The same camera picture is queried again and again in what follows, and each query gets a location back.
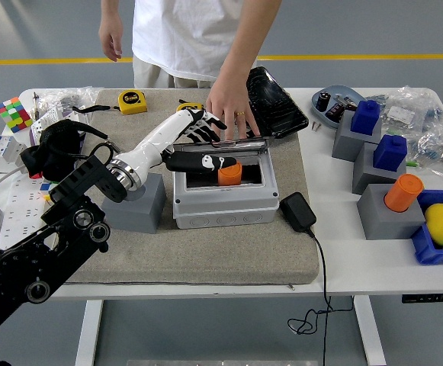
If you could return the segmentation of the person's left hand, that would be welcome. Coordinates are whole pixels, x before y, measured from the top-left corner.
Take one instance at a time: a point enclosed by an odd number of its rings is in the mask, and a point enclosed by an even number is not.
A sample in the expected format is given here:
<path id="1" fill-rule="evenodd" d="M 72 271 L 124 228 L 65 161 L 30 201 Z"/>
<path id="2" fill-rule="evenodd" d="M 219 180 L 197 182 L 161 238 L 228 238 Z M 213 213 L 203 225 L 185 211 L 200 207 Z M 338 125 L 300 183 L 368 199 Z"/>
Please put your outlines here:
<path id="1" fill-rule="evenodd" d="M 213 129 L 225 140 L 245 139 L 248 130 L 253 136 L 260 136 L 258 125 L 250 108 L 246 82 L 248 74 L 222 72 L 210 89 L 207 110 L 223 121 L 226 129 Z"/>

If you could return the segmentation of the person's right hand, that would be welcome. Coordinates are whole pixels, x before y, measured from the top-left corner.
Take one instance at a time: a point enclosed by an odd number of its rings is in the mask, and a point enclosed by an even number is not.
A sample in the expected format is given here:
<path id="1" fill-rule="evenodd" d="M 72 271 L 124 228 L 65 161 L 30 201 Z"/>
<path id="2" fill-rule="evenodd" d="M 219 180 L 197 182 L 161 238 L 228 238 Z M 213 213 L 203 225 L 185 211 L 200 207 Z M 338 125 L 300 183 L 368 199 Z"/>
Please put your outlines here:
<path id="1" fill-rule="evenodd" d="M 119 17 L 102 18 L 98 30 L 103 54 L 112 62 L 122 58 L 123 23 Z"/>

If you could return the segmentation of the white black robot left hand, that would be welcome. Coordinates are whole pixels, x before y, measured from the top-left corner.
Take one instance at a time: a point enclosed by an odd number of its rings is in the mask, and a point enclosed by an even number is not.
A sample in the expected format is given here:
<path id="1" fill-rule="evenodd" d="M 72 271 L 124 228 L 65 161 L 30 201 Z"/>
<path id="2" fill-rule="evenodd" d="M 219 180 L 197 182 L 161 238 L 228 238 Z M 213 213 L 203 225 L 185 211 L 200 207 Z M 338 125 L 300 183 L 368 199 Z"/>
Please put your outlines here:
<path id="1" fill-rule="evenodd" d="M 180 110 L 161 122 L 134 149 L 116 155 L 108 164 L 108 170 L 128 191 L 135 191 L 146 183 L 149 170 L 163 162 L 164 155 L 172 151 L 173 144 L 181 136 L 185 135 L 196 143 L 219 142 L 214 127 L 227 128 L 204 109 Z"/>

